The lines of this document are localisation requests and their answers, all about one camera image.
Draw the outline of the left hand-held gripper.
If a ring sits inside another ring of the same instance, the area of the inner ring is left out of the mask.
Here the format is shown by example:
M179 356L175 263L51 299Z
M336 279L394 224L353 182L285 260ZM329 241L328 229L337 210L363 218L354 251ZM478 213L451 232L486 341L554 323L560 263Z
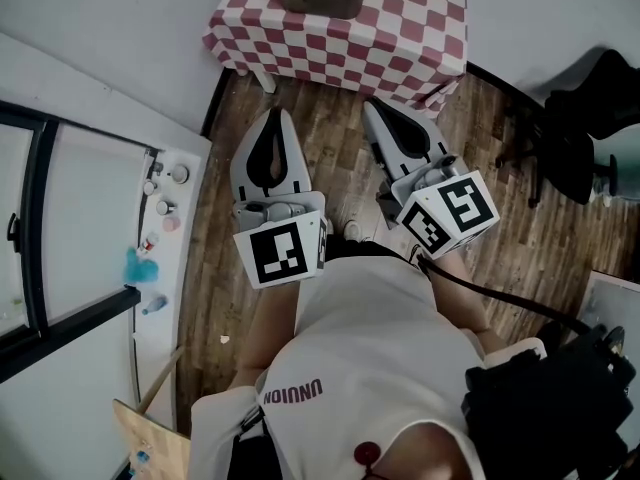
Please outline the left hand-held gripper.
M325 196L311 191L311 178L291 115L283 108L276 107L275 111L280 175L272 194L283 196L242 202L267 194L273 186L273 109L251 125L230 168L233 197L241 202L233 207L239 225L234 242L255 289L319 276L326 256Z

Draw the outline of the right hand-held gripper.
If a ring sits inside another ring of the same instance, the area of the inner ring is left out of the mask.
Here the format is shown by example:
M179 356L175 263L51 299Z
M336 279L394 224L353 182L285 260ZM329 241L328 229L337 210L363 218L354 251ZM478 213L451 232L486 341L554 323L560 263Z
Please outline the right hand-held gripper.
M395 101L368 98L362 119L374 157L393 181L383 182L377 195L387 225L408 230L428 259L468 244L500 220L480 172L446 155L429 118Z

